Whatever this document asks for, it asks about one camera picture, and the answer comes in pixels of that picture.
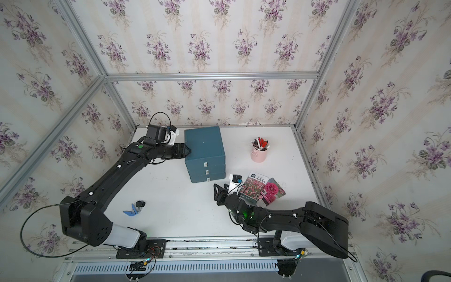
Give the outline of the mixed flower seed bag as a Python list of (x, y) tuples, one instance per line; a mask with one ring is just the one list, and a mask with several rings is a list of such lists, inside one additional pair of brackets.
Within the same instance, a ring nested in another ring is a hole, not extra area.
[(266, 207), (262, 192), (269, 179), (262, 174), (251, 172), (239, 191), (240, 199), (252, 206)]

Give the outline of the teal three-drawer cabinet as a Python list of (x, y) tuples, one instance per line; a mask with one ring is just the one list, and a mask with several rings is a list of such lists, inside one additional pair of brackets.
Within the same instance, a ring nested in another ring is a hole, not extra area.
[(184, 144), (191, 150), (184, 159), (191, 183), (226, 177), (226, 154), (218, 126), (185, 130)]

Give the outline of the pink flower seed bag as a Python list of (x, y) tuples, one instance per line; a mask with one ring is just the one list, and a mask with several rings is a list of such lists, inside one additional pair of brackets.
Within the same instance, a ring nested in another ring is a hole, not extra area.
[(274, 178), (271, 178), (260, 190), (257, 205), (259, 207), (265, 208), (271, 203), (275, 202), (277, 199), (285, 195), (286, 193), (284, 189), (278, 184), (278, 182)]

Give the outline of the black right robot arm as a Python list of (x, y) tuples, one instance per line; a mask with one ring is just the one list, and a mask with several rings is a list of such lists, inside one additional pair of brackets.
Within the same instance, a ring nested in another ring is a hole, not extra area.
[(291, 231), (303, 235), (324, 253), (349, 258), (349, 221), (315, 202), (294, 210), (268, 210), (247, 204), (229, 186), (213, 185), (214, 200), (225, 206), (241, 228), (254, 235), (269, 231)]

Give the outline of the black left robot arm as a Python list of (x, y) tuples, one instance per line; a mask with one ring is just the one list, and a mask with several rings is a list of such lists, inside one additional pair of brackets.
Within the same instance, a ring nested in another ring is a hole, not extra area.
[(145, 232), (115, 224), (104, 212), (124, 185), (147, 165), (155, 164), (156, 159), (164, 162), (190, 154), (190, 148), (175, 141), (178, 135), (173, 125), (149, 125), (146, 134), (129, 144), (99, 180), (76, 197), (65, 197), (59, 207), (63, 234), (93, 247), (105, 244), (145, 252)]

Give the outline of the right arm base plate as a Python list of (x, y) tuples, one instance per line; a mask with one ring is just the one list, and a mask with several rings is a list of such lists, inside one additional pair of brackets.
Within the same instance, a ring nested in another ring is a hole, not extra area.
[(281, 245), (275, 238), (262, 237), (255, 245), (260, 257), (301, 257), (306, 254), (305, 248), (290, 250)]

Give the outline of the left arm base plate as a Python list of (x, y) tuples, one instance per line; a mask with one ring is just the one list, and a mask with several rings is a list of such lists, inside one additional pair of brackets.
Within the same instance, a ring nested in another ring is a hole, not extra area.
[(137, 247), (127, 249), (118, 247), (116, 259), (147, 259), (156, 257), (162, 259), (166, 249), (167, 240), (165, 239), (147, 239), (146, 244), (138, 244)]

